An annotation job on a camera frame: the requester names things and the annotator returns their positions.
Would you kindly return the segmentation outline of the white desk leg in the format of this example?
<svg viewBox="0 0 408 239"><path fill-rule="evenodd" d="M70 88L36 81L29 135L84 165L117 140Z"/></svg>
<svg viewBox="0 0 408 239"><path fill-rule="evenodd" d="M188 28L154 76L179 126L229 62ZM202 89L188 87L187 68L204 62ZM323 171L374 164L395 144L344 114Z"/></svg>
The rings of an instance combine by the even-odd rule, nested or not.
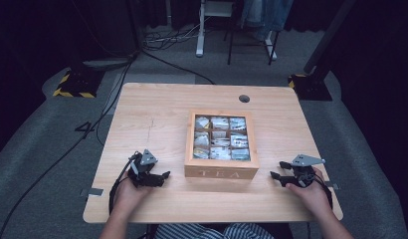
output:
<svg viewBox="0 0 408 239"><path fill-rule="evenodd" d="M204 40L205 40L205 2L206 0L200 0L199 10L199 32L197 37L197 46L195 55L201 58L204 55Z"/></svg>
<svg viewBox="0 0 408 239"><path fill-rule="evenodd" d="M266 49L269 56L269 63L277 59L276 47L279 38L278 32L271 31L265 40Z"/></svg>

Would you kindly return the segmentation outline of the person's left hand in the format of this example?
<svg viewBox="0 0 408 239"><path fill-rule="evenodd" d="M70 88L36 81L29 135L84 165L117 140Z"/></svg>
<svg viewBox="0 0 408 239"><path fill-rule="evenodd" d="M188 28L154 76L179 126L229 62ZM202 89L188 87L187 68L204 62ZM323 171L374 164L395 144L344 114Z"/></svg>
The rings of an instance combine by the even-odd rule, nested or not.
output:
<svg viewBox="0 0 408 239"><path fill-rule="evenodd" d="M119 181L111 214L129 218L134 209L151 191L152 187L135 187L125 172Z"/></svg>

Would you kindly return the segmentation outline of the person's striped clothing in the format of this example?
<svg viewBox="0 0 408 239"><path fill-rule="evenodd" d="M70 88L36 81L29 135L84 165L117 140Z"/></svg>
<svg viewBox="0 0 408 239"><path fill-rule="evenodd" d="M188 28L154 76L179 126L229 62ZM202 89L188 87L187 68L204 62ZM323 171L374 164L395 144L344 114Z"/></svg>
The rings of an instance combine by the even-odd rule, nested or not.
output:
<svg viewBox="0 0 408 239"><path fill-rule="evenodd" d="M161 224L154 239L275 239L253 223L233 223L219 232L197 223Z"/></svg>

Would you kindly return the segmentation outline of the wooden tea box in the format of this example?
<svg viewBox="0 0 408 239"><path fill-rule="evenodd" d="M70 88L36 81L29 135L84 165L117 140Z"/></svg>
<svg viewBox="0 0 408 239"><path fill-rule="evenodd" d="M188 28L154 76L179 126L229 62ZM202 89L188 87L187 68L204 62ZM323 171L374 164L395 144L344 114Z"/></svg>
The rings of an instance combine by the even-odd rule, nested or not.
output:
<svg viewBox="0 0 408 239"><path fill-rule="evenodd" d="M194 158L193 152L193 132L194 120L197 116L230 116L245 117L247 122L247 132L249 137L249 149L251 160L218 160L218 159L198 159ZM184 160L184 174L186 177L201 178L228 178L228 179L249 179L252 180L260 168L258 160L256 141L254 135L254 124L252 115L245 112L195 110L190 112L186 151Z"/></svg>

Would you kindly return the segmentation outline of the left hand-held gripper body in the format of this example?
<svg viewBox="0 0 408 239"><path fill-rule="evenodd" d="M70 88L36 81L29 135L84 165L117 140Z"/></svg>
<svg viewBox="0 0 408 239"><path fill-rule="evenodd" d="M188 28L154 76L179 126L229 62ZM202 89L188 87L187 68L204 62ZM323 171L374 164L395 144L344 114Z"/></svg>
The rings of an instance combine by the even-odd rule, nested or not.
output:
<svg viewBox="0 0 408 239"><path fill-rule="evenodd" d="M145 186L144 180L153 177L150 171L157 162L156 157L146 149L143 153L136 152L130 159L128 177L135 187Z"/></svg>

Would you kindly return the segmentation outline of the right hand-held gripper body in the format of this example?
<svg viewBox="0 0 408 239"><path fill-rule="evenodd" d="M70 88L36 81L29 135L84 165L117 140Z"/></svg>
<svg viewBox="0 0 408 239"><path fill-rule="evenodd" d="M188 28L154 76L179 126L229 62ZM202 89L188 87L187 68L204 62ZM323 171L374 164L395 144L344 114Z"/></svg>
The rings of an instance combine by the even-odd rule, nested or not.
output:
<svg viewBox="0 0 408 239"><path fill-rule="evenodd" d="M299 154L291 162L291 167L295 176L293 184L298 187L306 188L310 186L314 181L321 183L321 181L316 178L315 171L312 167L315 164L322 163L325 163L325 160L323 158Z"/></svg>

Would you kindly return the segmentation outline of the yellow-black striped stand base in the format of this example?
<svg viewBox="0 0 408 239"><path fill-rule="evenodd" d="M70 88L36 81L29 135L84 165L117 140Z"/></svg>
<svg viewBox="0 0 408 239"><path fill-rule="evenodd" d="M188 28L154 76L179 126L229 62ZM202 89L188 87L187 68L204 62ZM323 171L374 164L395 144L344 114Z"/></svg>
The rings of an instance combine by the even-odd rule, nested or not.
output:
<svg viewBox="0 0 408 239"><path fill-rule="evenodd" d="M331 101L332 97L324 81L310 75L293 74L288 76L288 85L301 101Z"/></svg>
<svg viewBox="0 0 408 239"><path fill-rule="evenodd" d="M99 71L87 71L82 74L67 70L54 90L53 96L95 98L102 82L102 77L103 72Z"/></svg>

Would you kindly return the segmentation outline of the black metal stool frame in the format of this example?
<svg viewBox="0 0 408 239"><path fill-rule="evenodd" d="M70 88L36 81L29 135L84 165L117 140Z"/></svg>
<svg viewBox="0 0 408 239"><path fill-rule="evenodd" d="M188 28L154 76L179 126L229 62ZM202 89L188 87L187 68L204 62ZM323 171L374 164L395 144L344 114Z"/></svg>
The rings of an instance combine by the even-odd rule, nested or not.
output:
<svg viewBox="0 0 408 239"><path fill-rule="evenodd" d="M225 33L224 36L224 40L228 41L228 60L227 60L227 64L230 65L232 62L232 55L233 55L233 49L235 47L263 47L266 52L266 45L265 45L265 40L251 40L250 42L239 42L236 43L235 42L235 36L238 35L240 33L239 30L232 30L232 31L228 31ZM274 61L272 61L271 63L269 63L269 56L268 56L268 65L270 66Z"/></svg>

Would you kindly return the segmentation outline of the grey flat stand foot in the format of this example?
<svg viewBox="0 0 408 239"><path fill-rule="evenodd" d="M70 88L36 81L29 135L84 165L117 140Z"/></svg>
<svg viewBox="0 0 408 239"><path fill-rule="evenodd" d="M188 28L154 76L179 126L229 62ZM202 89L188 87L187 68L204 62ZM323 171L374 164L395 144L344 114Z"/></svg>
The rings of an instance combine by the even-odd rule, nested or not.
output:
<svg viewBox="0 0 408 239"><path fill-rule="evenodd" d="M131 62L131 58L104 58L104 59L83 61L83 64L86 67L89 67L92 69L96 69L100 71L108 71L111 69L118 69L118 68L124 67L130 62Z"/></svg>

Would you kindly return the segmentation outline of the black slanted stand pole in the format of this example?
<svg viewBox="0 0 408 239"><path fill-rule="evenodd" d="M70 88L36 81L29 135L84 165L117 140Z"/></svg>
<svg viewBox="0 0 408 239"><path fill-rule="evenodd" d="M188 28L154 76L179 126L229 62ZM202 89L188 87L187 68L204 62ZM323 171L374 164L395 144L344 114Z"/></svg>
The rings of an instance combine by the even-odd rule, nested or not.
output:
<svg viewBox="0 0 408 239"><path fill-rule="evenodd" d="M343 23L344 19L348 15L349 11L351 10L355 2L356 0L344 0L344 2L341 4L336 15L334 16L326 32L324 33L323 37L321 38L315 50L312 52L311 56L306 62L306 65L304 66L305 73L311 74L314 71L315 67L320 62L322 55L325 53L328 45L332 41L334 34L340 28L341 24Z"/></svg>

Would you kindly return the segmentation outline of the person's right hand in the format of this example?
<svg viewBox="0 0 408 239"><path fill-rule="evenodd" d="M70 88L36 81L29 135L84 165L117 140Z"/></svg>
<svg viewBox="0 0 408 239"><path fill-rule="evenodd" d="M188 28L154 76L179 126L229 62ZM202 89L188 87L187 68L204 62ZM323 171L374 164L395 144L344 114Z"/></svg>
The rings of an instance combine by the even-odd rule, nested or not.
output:
<svg viewBox="0 0 408 239"><path fill-rule="evenodd" d="M286 188L294 193L318 221L325 221L334 215L329 205L323 187L316 181L306 188L297 187L291 183Z"/></svg>

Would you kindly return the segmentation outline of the group of tea bag packets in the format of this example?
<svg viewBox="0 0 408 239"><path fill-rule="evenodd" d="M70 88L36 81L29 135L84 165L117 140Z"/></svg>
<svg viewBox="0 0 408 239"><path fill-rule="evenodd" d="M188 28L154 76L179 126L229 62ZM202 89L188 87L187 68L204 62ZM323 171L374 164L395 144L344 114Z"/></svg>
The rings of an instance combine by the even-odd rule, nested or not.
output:
<svg viewBox="0 0 408 239"><path fill-rule="evenodd" d="M245 117L197 116L193 136L194 158L251 160Z"/></svg>

